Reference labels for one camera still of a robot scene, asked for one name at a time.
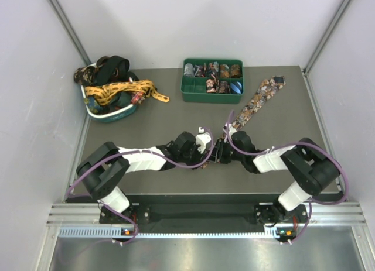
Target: necktie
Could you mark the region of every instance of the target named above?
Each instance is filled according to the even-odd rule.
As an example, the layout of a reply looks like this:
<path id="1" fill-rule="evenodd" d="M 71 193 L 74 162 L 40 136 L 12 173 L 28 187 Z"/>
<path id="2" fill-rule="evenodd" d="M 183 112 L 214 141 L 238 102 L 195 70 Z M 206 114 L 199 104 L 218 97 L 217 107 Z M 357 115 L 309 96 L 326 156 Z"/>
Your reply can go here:
<path id="1" fill-rule="evenodd" d="M 244 106 L 237 118 L 232 122 L 232 126 L 239 131 L 283 86 L 285 86 L 284 76 L 273 76 L 270 79 L 264 80 L 253 98 Z"/>

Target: white panel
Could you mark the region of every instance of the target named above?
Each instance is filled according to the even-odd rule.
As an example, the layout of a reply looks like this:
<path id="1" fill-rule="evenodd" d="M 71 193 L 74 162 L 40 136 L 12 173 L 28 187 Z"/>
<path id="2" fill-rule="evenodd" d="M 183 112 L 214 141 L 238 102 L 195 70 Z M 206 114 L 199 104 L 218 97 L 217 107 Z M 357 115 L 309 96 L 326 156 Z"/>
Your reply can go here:
<path id="1" fill-rule="evenodd" d="M 118 150 L 120 153 L 131 152 L 135 150 L 139 151 L 139 153 L 136 154 L 124 155 L 124 158 L 129 161 L 129 169 L 127 169 L 126 173 L 133 173 L 140 170 L 160 170 L 166 163 L 166 160 L 161 158 L 160 156 L 142 152 L 143 150 L 147 150 L 164 156 L 163 152 L 161 152 L 156 147 L 147 149 L 126 149 L 118 147 Z"/>
<path id="2" fill-rule="evenodd" d="M 253 161 L 254 165 L 260 173 L 266 173 L 271 170 L 287 170 L 288 168 L 281 159 L 281 155 L 294 147 L 295 145 L 291 145 L 277 150 L 270 149 L 265 154 L 258 155 Z"/>
<path id="3" fill-rule="evenodd" d="M 181 67 L 187 57 L 304 66 L 341 0 L 59 0 L 92 61 Z"/>
<path id="4" fill-rule="evenodd" d="M 129 200 L 117 186 L 115 187 L 115 189 L 113 189 L 112 192 L 102 198 L 100 202 L 108 205 L 110 208 L 119 213 L 122 213 L 130 206 Z"/>
<path id="5" fill-rule="evenodd" d="M 308 198 L 311 198 L 311 195 L 304 192 L 297 181 L 295 181 L 277 198 L 277 200 L 287 211 L 292 211 Z"/>
<path id="6" fill-rule="evenodd" d="M 353 0 L 310 74 L 338 161 L 375 236 L 375 0 Z"/>
<path id="7" fill-rule="evenodd" d="M 83 124 L 83 62 L 47 0 L 1 0 L 0 15 L 0 270 L 32 270 Z"/>

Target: green plastic tray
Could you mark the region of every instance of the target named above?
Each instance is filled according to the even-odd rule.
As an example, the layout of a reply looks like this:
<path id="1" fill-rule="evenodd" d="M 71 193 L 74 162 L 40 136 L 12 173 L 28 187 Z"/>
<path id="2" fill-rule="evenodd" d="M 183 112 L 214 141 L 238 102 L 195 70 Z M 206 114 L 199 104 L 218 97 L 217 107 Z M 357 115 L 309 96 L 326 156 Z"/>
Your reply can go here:
<path id="1" fill-rule="evenodd" d="M 241 97 L 244 93 L 244 76 L 242 78 L 219 78 L 219 80 L 231 82 L 242 83 L 242 94 L 208 94 L 206 92 L 206 81 L 209 78 L 204 77 L 185 77 L 183 75 L 183 68 L 186 63 L 191 63 L 194 65 L 202 65 L 206 63 L 217 61 L 219 66 L 221 64 L 226 64 L 229 68 L 233 64 L 239 64 L 243 73 L 243 63 L 241 60 L 237 59 L 185 59 L 182 67 L 182 81 L 181 81 L 181 92 L 182 98 L 186 102 L 203 102 L 203 103 L 227 103 L 227 104 L 238 104 L 241 101 Z"/>

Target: rolled necktie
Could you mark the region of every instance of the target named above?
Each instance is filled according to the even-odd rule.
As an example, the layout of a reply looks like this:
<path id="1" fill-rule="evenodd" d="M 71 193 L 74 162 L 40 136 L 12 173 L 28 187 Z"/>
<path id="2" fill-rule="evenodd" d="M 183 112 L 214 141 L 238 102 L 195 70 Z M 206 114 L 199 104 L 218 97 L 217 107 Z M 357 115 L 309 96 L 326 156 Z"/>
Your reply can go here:
<path id="1" fill-rule="evenodd" d="M 203 65 L 195 65 L 194 66 L 194 77 L 205 77 L 207 72 L 207 65 L 203 63 Z"/>
<path id="2" fill-rule="evenodd" d="M 210 62 L 209 66 L 207 68 L 208 76 L 210 77 L 211 74 L 213 75 L 219 75 L 219 63 L 218 62 Z"/>
<path id="3" fill-rule="evenodd" d="M 241 66 L 239 64 L 234 64 L 230 67 L 230 77 L 242 78 Z"/>
<path id="4" fill-rule="evenodd" d="M 228 94 L 229 93 L 229 83 L 227 81 L 219 82 L 219 94 Z"/>
<path id="5" fill-rule="evenodd" d="M 229 78 L 229 66 L 226 64 L 220 65 L 220 78 Z"/>
<path id="6" fill-rule="evenodd" d="M 214 79 L 208 79 L 206 81 L 206 92 L 208 94 L 215 94 L 216 93 L 216 84 Z"/>
<path id="7" fill-rule="evenodd" d="M 230 83 L 230 93 L 231 94 L 242 94 L 242 84 L 241 84 L 241 82 Z"/>
<path id="8" fill-rule="evenodd" d="M 194 67 L 191 63 L 186 63 L 183 68 L 183 75 L 185 77 L 194 77 Z"/>

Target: gray table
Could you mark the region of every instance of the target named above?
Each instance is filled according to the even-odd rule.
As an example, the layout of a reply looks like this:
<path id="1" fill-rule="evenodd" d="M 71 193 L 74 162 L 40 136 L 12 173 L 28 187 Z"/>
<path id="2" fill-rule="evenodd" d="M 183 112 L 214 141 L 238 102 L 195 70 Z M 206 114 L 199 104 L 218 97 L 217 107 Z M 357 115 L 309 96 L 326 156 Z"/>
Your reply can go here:
<path id="1" fill-rule="evenodd" d="M 323 146 L 308 91 L 298 66 L 247 67 L 244 69 L 246 93 L 237 105 L 199 104 L 182 100 L 181 69 L 135 71 L 139 78 L 150 79 L 169 103 L 147 99 L 131 116 L 110 124 L 91 121 L 83 158 L 106 141 L 125 148 L 162 145 L 181 132 L 197 133 L 199 126 L 221 135 L 229 112 L 238 113 L 250 100 L 262 80 L 284 75 L 287 85 L 267 102 L 244 127 L 259 149 L 309 137 Z M 228 165 L 210 164 L 202 170 L 175 169 L 163 172 L 143 171 L 126 175 L 120 182 L 125 193 L 280 193 L 293 182 L 287 171 L 262 175 L 248 173 L 237 162 Z M 75 192 L 84 189 L 78 187 Z M 327 192 L 337 192 L 331 184 Z"/>

